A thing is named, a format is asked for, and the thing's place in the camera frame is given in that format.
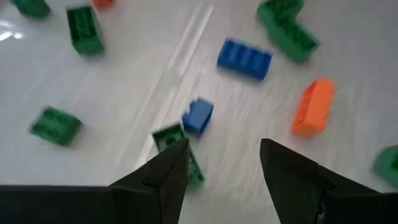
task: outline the white floor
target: white floor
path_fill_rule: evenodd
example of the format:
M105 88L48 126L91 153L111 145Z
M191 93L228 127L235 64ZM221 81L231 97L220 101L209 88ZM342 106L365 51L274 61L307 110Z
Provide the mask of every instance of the white floor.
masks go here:
M259 160L271 138L381 192L378 152L398 141L398 2L306 0L298 20L321 46L292 63L257 21L260 0L119 0L98 12L106 55L73 49L65 8L48 0L42 22L0 4L0 184L108 185L156 154L150 136L180 119L197 96L215 110L191 145L206 177L185 197L180 223L278 223ZM216 68L225 37L271 51L257 83ZM336 83L324 132L290 133L302 90L316 77ZM29 134L45 105L85 127L71 149Z

